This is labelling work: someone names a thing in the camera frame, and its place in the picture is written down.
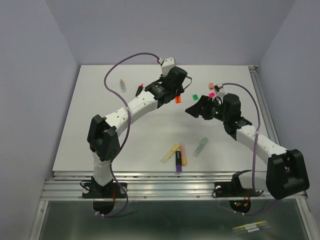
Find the black highlighter pink tip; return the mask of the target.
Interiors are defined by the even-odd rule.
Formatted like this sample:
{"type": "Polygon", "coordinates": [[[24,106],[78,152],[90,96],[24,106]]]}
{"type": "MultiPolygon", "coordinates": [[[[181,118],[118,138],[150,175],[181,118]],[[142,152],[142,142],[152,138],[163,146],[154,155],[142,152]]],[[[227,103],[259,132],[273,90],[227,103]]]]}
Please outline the black highlighter pink tip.
{"type": "Polygon", "coordinates": [[[135,93],[135,97],[138,97],[141,94],[141,92],[143,91],[143,89],[144,89],[144,85],[143,84],[139,85],[137,88],[137,91],[135,93]]]}

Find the black highlighter orange cap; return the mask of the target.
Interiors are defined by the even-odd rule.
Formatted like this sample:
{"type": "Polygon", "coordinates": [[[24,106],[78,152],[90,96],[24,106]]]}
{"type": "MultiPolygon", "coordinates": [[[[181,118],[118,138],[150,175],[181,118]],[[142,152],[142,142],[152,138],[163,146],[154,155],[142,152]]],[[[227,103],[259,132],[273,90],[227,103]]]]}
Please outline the black highlighter orange cap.
{"type": "Polygon", "coordinates": [[[176,104],[180,104],[181,102],[182,102],[181,96],[180,96],[180,95],[176,96],[176,97],[175,97],[175,103],[176,103],[176,104]]]}

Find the green pen cap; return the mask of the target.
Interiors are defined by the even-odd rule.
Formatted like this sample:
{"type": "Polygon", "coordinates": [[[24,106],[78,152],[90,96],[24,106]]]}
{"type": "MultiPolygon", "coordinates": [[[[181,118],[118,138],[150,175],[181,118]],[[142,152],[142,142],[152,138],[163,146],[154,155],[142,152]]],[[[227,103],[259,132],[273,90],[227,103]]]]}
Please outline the green pen cap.
{"type": "Polygon", "coordinates": [[[192,97],[193,97],[194,100],[198,100],[199,99],[197,94],[194,94],[192,97]]]}

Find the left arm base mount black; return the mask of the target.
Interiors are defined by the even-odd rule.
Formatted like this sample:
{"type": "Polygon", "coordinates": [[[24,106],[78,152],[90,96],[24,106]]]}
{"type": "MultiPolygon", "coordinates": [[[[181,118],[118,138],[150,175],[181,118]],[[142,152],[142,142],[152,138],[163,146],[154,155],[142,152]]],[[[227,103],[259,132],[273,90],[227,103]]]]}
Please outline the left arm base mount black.
{"type": "Polygon", "coordinates": [[[127,207],[129,197],[127,183],[117,183],[111,180],[105,186],[100,186],[92,177],[79,183],[82,188],[82,198],[93,200],[92,208],[97,216],[111,218],[119,216],[127,207]],[[120,210],[115,210],[116,200],[125,200],[120,210]]]}

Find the pink pen cap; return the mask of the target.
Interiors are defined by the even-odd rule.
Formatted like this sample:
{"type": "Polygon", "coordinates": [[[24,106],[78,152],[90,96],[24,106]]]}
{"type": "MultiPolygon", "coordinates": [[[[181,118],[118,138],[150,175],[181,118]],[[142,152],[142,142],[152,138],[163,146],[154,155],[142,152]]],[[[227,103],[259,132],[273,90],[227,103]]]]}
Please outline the pink pen cap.
{"type": "Polygon", "coordinates": [[[212,93],[210,93],[208,96],[209,96],[210,98],[213,98],[215,95],[216,95],[216,94],[215,94],[214,92],[212,92],[212,93]]]}

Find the orange pen cap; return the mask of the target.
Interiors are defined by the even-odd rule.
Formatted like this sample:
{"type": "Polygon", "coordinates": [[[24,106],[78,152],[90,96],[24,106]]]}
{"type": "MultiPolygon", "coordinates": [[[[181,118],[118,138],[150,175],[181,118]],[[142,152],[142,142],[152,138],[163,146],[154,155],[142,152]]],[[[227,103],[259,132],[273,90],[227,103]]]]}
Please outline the orange pen cap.
{"type": "Polygon", "coordinates": [[[210,90],[213,90],[213,89],[214,89],[214,84],[213,84],[213,83],[210,83],[210,84],[208,85],[208,87],[209,87],[210,90]]]}

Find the clear marker orange tip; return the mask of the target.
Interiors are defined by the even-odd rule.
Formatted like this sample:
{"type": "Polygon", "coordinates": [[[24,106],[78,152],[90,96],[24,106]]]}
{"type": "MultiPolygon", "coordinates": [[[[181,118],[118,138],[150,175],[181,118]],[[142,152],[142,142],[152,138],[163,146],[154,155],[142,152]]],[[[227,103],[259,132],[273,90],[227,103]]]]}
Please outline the clear marker orange tip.
{"type": "Polygon", "coordinates": [[[123,81],[123,79],[121,79],[121,80],[119,81],[119,84],[120,84],[121,92],[122,92],[122,93],[126,93],[126,92],[127,92],[127,89],[126,89],[126,85],[125,85],[125,82],[123,81]]]}

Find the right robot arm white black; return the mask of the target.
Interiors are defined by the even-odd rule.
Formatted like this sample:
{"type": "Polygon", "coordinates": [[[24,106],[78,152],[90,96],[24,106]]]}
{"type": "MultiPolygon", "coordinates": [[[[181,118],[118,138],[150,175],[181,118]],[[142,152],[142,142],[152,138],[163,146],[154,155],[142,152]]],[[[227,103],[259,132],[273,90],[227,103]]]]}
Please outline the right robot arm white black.
{"type": "Polygon", "coordinates": [[[203,95],[186,113],[204,120],[217,119],[225,132],[243,144],[266,164],[266,172],[238,171],[231,181],[221,187],[233,196],[242,196],[247,190],[265,191],[276,200],[284,199],[310,188],[310,181],[303,154],[288,150],[260,134],[253,124],[242,116],[240,98],[228,93],[223,98],[203,95]]]}

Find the pastel green highlighter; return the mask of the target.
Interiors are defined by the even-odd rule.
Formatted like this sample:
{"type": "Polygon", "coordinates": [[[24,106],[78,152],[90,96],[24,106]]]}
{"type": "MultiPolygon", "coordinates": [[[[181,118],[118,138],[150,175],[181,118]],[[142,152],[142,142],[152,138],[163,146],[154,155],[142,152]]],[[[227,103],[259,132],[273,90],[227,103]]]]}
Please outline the pastel green highlighter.
{"type": "Polygon", "coordinates": [[[197,148],[195,149],[195,151],[193,152],[193,156],[194,157],[198,157],[199,154],[202,152],[202,150],[204,149],[204,147],[207,145],[208,143],[208,138],[204,137],[198,144],[197,148]]]}

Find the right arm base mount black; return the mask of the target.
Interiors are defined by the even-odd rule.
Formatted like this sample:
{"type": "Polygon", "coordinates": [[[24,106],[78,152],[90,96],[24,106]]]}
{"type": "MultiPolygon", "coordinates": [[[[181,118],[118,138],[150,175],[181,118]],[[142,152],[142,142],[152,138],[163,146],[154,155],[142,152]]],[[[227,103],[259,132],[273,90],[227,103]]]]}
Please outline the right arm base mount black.
{"type": "Polygon", "coordinates": [[[236,213],[247,214],[251,209],[251,197],[258,197],[261,193],[253,190],[251,187],[244,188],[241,185],[240,177],[251,170],[238,171],[232,175],[231,181],[218,181],[214,185],[212,192],[213,198],[236,198],[238,200],[229,200],[229,205],[236,213]]]}

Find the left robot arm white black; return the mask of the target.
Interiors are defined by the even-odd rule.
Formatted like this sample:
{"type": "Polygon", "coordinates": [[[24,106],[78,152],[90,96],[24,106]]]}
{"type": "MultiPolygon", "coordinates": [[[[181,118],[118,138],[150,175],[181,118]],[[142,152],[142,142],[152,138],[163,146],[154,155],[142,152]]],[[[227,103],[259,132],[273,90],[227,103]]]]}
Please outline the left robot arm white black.
{"type": "Polygon", "coordinates": [[[92,118],[87,142],[94,158],[94,191],[100,197],[111,193],[113,180],[110,165],[121,151],[119,137],[129,131],[131,124],[147,113],[171,102],[184,92],[183,82],[188,73],[180,67],[172,67],[166,76],[152,82],[125,107],[104,117],[92,118]]]}

